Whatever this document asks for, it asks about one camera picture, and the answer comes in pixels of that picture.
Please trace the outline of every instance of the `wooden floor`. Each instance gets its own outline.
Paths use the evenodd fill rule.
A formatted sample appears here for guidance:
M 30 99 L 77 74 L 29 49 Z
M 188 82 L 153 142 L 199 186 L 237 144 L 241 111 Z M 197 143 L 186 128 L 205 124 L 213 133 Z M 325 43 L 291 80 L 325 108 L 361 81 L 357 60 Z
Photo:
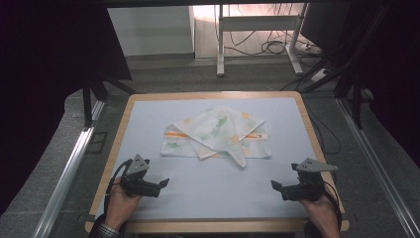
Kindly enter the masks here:
M 303 4 L 234 4 L 224 5 L 223 15 L 226 16 L 265 16 L 265 15 L 298 15 Z M 217 43 L 219 32 L 218 18 L 219 6 L 194 6 L 195 18 L 195 57 L 197 59 L 209 59 L 217 56 Z M 278 41 L 289 42 L 293 31 L 268 31 L 268 32 L 225 32 L 224 46 L 225 57 L 246 57 L 249 55 L 274 56 L 274 54 L 261 52 L 266 49 L 266 42 Z M 310 43 L 303 37 L 299 37 L 296 46 L 302 50 L 302 43 Z M 274 53 L 285 54 L 283 44 L 273 44 L 269 48 Z M 308 52 L 319 53 L 320 50 L 313 48 Z

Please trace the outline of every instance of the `white wall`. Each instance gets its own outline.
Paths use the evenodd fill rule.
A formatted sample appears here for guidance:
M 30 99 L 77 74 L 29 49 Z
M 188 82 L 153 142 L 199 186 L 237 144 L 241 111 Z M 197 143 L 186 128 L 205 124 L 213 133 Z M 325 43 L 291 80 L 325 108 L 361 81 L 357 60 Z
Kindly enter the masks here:
M 108 9 L 125 56 L 192 53 L 191 7 Z

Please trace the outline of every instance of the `person's left hand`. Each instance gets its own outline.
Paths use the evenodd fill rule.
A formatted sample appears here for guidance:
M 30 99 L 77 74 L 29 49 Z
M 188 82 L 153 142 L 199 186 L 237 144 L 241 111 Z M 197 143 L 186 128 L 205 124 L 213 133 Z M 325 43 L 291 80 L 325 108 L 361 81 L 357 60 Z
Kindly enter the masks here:
M 121 178 L 115 178 L 114 183 L 119 183 L 120 179 Z M 119 184 L 114 184 L 111 188 L 105 225 L 114 230 L 119 230 L 121 225 L 123 225 L 136 210 L 141 198 L 142 197 L 139 195 L 129 197 Z

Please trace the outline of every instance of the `hand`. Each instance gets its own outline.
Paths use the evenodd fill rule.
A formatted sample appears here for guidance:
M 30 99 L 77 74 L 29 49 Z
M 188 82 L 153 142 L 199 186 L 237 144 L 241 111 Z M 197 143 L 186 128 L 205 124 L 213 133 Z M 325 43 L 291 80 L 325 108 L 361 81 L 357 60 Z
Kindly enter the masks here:
M 115 178 L 114 183 L 119 183 L 120 179 L 121 178 Z M 136 210 L 141 198 L 142 197 L 139 195 L 129 197 L 119 184 L 113 185 L 111 188 L 105 225 L 114 230 L 119 230 L 121 225 L 123 225 Z
M 309 219 L 321 232 L 323 238 L 341 237 L 334 206 L 326 196 L 321 196 L 317 201 L 301 200 L 300 203 L 305 207 Z

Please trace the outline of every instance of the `white patterned cloth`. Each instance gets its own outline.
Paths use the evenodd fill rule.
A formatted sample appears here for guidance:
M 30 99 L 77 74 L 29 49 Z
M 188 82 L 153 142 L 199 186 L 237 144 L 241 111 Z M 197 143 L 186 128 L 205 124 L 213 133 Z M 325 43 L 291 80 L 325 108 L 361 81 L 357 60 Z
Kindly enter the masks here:
M 241 167 L 246 158 L 271 155 L 265 121 L 225 106 L 169 125 L 161 153 L 167 156 L 233 158 Z

